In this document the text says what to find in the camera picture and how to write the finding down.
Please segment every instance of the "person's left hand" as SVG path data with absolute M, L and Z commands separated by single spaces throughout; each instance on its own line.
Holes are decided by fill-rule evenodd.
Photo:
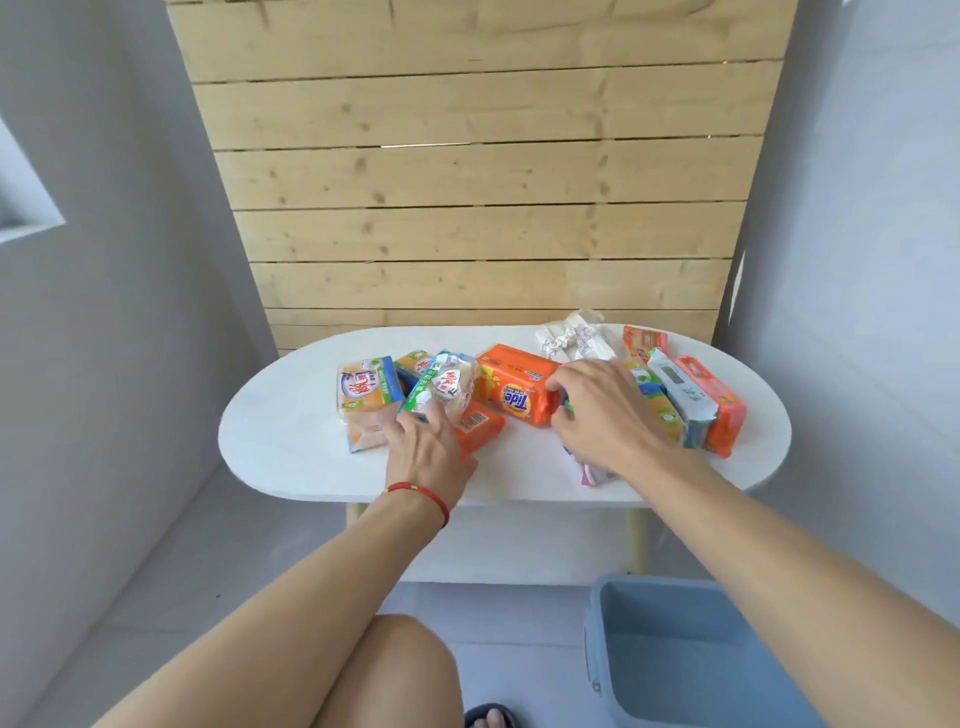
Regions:
M 450 509 L 464 494 L 467 481 L 477 469 L 472 455 L 464 457 L 446 410 L 434 398 L 426 404 L 427 422 L 413 412 L 400 412 L 385 425 L 390 445 L 387 485 L 410 482 L 436 493 Z

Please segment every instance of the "orange packet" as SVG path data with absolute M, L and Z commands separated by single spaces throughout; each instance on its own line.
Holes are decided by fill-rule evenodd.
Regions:
M 624 327 L 623 344 L 630 352 L 646 363 L 650 359 L 650 352 L 660 349 L 666 353 L 666 331 L 655 331 L 652 328 Z
M 487 404 L 531 425 L 550 425 L 563 398 L 560 390 L 546 388 L 546 380 L 560 367 L 557 362 L 497 344 L 480 354 L 477 363 L 477 390 Z
M 692 356 L 678 356 L 674 361 L 717 403 L 717 419 L 707 430 L 704 449 L 722 458 L 733 453 L 733 443 L 747 419 L 747 405 L 731 392 L 730 387 L 710 373 L 710 370 Z
M 454 426 L 453 433 L 457 436 L 464 455 L 469 455 L 499 435 L 506 423 L 506 420 L 483 404 L 471 401 L 460 422 Z

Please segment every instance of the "hand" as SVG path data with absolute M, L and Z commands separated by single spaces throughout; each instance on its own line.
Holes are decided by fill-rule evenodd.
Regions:
M 477 469 L 472 455 L 464 457 L 453 424 L 440 400 L 426 404 L 427 422 L 413 412 L 400 412 L 383 428 L 390 445 L 387 485 L 407 481 L 436 493 L 452 509 Z
M 696 469 L 695 463 L 685 462 L 691 456 L 703 462 L 666 438 L 633 376 L 621 364 L 578 359 L 564 364 L 546 385 L 563 387 L 570 397 L 573 417 L 561 407 L 551 424 L 582 462 L 618 473 L 635 486 L 652 473 Z

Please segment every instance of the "bracelet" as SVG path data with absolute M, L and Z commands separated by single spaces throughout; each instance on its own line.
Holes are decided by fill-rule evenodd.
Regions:
M 444 525 L 440 527 L 441 530 L 446 528 L 446 525 L 450 523 L 450 509 L 446 507 L 444 500 L 438 496 L 436 493 L 431 491 L 429 488 L 424 488 L 421 485 L 414 485 L 413 483 L 408 483 L 406 481 L 400 483 L 394 483 L 393 485 L 388 485 L 383 493 L 392 493 L 393 491 L 417 491 L 417 493 L 423 493 L 425 496 L 430 498 L 433 502 L 440 506 L 440 510 L 444 512 Z

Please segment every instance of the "person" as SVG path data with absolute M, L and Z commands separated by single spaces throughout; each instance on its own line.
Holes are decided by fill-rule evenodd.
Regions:
M 621 473 L 723 586 L 833 728 L 960 724 L 960 633 L 853 559 L 667 442 L 633 379 L 575 361 L 548 381 L 576 412 L 553 427 L 579 459 Z M 386 484 L 453 508 L 477 467 L 439 405 L 386 429 Z M 98 728 L 454 728 L 457 667 L 428 629 L 376 615 L 444 524 L 425 492 L 385 493 L 343 533 L 136 688 Z M 516 718 L 496 710 L 477 725 Z

